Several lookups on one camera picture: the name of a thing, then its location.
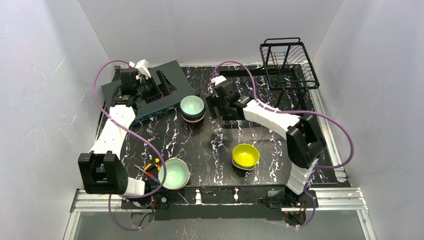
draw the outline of bowl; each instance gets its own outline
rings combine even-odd
[[[189,167],[187,164],[179,159],[172,158],[165,162],[166,166],[166,179],[163,187],[168,190],[182,189],[190,179]],[[164,168],[161,167],[158,173],[159,182],[162,183],[164,179]]]
[[[184,97],[179,103],[181,111],[190,117],[199,116],[205,110],[205,102],[195,95]]]
[[[179,103],[182,118],[190,124],[199,123],[205,117],[205,102],[194,95],[184,97]]]
[[[250,144],[237,145],[232,150],[232,163],[239,169],[252,170],[259,162],[259,151]]]

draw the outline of white panel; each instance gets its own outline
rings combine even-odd
[[[2,239],[62,239],[99,120],[91,81],[107,60],[76,0],[0,1]]]
[[[314,56],[343,0],[79,0],[111,59],[153,66],[262,62],[267,38],[301,37]]]
[[[346,0],[313,60],[325,111],[356,145],[346,172],[378,239],[423,238],[423,13],[423,1]]]
[[[310,168],[301,168],[292,162],[290,177],[288,178],[286,186],[297,195],[303,193],[305,185],[309,182],[317,162],[318,158],[312,162]]]
[[[269,109],[273,107],[261,102],[263,106]],[[258,123],[270,130],[278,133],[286,139],[286,132],[289,126],[294,126],[299,122],[299,116],[287,113],[275,113],[264,109],[255,100],[247,103],[247,107],[243,108],[244,118],[248,121]]]
[[[112,106],[109,109],[109,115],[126,128],[129,128],[136,118],[133,107],[125,105]],[[121,159],[121,148],[126,135],[127,132],[124,129],[113,123],[111,119],[108,119],[89,152],[94,151],[95,154],[106,154],[111,151],[117,155],[118,159]]]

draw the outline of wire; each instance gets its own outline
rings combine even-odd
[[[129,133],[130,135],[133,135],[134,137],[136,137],[137,139],[141,140],[142,142],[144,142],[145,144],[147,144],[153,151],[154,153],[156,153],[156,155],[158,156],[158,158],[160,159],[160,161],[162,162],[162,167],[163,167],[163,180],[160,183],[159,186],[157,186],[156,189],[154,189],[151,192],[148,192],[144,195],[141,196],[125,196],[125,198],[127,199],[141,199],[141,198],[145,198],[148,197],[150,195],[153,195],[154,193],[156,193],[157,191],[159,191],[162,186],[164,185],[165,179],[167,177],[167,166],[165,165],[165,160],[162,157],[161,153],[156,149],[155,146],[153,146],[153,144],[151,144],[148,140],[144,139],[142,136],[138,135],[137,133],[129,130],[128,128],[122,126],[121,124],[119,124],[117,121],[113,120],[112,117],[100,106],[100,104],[97,102],[96,100],[96,83],[97,83],[97,79],[99,78],[100,73],[102,72],[102,70],[109,64],[112,63],[124,63],[124,64],[129,64],[126,61],[122,61],[122,60],[112,60],[112,61],[108,61],[107,63],[105,63],[96,73],[95,77],[94,77],[94,81],[92,84],[92,88],[91,88],[91,95],[93,98],[94,103],[96,104],[96,106],[98,107],[98,109],[100,109],[100,111],[108,118],[112,121],[112,123],[114,123],[116,126],[120,127],[121,129],[123,129],[124,131],[126,131],[127,133]]]
[[[156,207],[156,199],[154,200],[153,206],[151,207],[151,214],[153,214],[153,217],[155,216],[155,207]]]
[[[187,201],[187,199],[185,198],[185,197],[183,197],[183,195],[181,195],[181,193],[177,190],[176,191],[181,197],[182,197],[182,199],[184,199],[184,201],[187,203],[187,204],[190,204],[189,203],[189,201]]]
[[[218,64],[215,69],[212,72],[211,75],[211,79],[215,76],[215,73],[217,71],[217,69],[223,65],[223,64],[238,64],[240,66],[242,66],[247,73],[249,74],[250,80],[252,82],[252,88],[253,88],[253,98],[254,100],[259,104],[259,106],[261,106],[262,108],[264,108],[265,110],[268,110],[270,112],[276,112],[278,114],[311,114],[311,115],[316,115],[319,116],[321,118],[327,119],[328,121],[332,122],[333,124],[335,124],[337,127],[339,127],[343,133],[346,135],[347,140],[349,141],[349,145],[350,145],[350,154],[349,157],[347,157],[347,160],[342,162],[339,165],[336,166],[315,166],[315,169],[338,169],[341,167],[344,167],[346,164],[350,163],[350,161],[352,160],[353,156],[354,156],[354,152],[355,152],[355,146],[354,146],[354,142],[352,140],[351,135],[348,133],[348,131],[346,130],[346,128],[344,128],[338,121],[336,121],[335,119],[333,119],[332,117],[329,117],[327,115],[324,115],[322,113],[319,112],[315,112],[315,111],[307,111],[307,110],[289,110],[289,111],[282,111],[282,110],[275,110],[275,109],[271,109],[266,107],[257,97],[256,95],[256,84],[255,84],[255,79],[252,76],[252,73],[250,72],[250,70],[243,64],[237,61],[223,61],[220,64]]]
[[[112,219],[113,223],[115,223],[116,226],[120,227],[123,230],[127,230],[127,231],[138,231],[138,230],[140,230],[139,227],[137,227],[137,228],[129,228],[129,227],[122,226],[121,224],[119,224],[119,222],[115,219],[114,215],[112,214],[111,199],[112,199],[112,194],[109,194],[109,201],[107,202],[107,208],[109,210],[110,219]]]
[[[140,225],[138,225],[138,227],[139,228],[141,228],[141,226],[142,226],[142,223],[143,223],[143,221],[145,220],[145,218],[147,217],[147,216],[149,216],[151,213],[149,212],[149,213],[147,213],[147,214],[145,214],[144,215],[144,217],[141,219],[141,221],[140,221]]]
[[[153,197],[151,198],[151,201],[150,201],[150,203],[147,205],[147,206],[140,206],[140,208],[141,209],[146,209],[146,208],[148,208],[148,207],[150,207],[152,204],[153,204],[153,202],[154,202],[155,200],[153,199]]]
[[[297,211],[297,213],[301,213],[301,212],[302,212],[302,209],[304,209],[304,204],[303,204],[303,202],[302,202],[302,204],[300,204],[300,209],[299,209],[299,211]]]
[[[304,212],[306,212],[306,209],[308,208],[308,203],[305,201],[305,207],[304,207],[304,209],[303,209],[303,211],[301,212],[301,213],[304,213]]]

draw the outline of marble surface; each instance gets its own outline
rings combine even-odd
[[[239,69],[234,66],[222,69],[228,68]],[[214,68],[207,66],[182,69],[196,94],[205,99],[212,92],[209,79]],[[246,95],[252,92],[251,81],[247,77],[232,77],[229,80],[236,84],[241,93]],[[274,106],[279,92],[269,91],[263,76],[257,76],[255,80],[258,97],[264,103]],[[308,109],[312,110],[313,103],[308,94],[305,101]],[[296,103],[294,94],[285,95],[279,108],[289,110]],[[287,156],[285,140],[268,128],[250,121],[225,123],[220,119],[212,119],[207,110],[204,121],[189,124],[182,119],[178,108],[136,124],[131,129],[156,146],[165,160],[179,158],[185,161],[190,170],[188,186],[284,185],[290,176],[291,161]],[[255,146],[260,153],[259,163],[252,171],[238,169],[232,164],[233,148],[243,143]],[[143,179],[146,177],[134,165],[143,167],[156,158],[145,143],[128,134],[121,156],[129,176]],[[331,165],[327,151],[318,164]],[[333,170],[318,170],[314,173],[313,182],[337,181]]]

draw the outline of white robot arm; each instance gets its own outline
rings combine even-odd
[[[224,121],[249,120],[261,124],[281,135],[287,142],[288,156],[292,162],[290,178],[285,192],[292,204],[299,200],[305,191],[318,158],[326,147],[320,126],[311,115],[298,116],[277,113],[275,109],[252,97],[240,95],[237,89],[225,77],[211,80],[214,85],[212,95],[206,103],[213,118],[215,109]]]
[[[88,194],[119,194],[127,197],[142,196],[146,183],[141,179],[128,177],[121,164],[121,148],[127,132],[111,119],[129,128],[136,118],[135,107],[143,97],[138,93],[141,79],[151,77],[148,62],[141,60],[137,65],[123,71],[121,95],[114,96],[109,109],[110,119],[104,125],[99,138],[89,153],[81,153],[78,166]]]

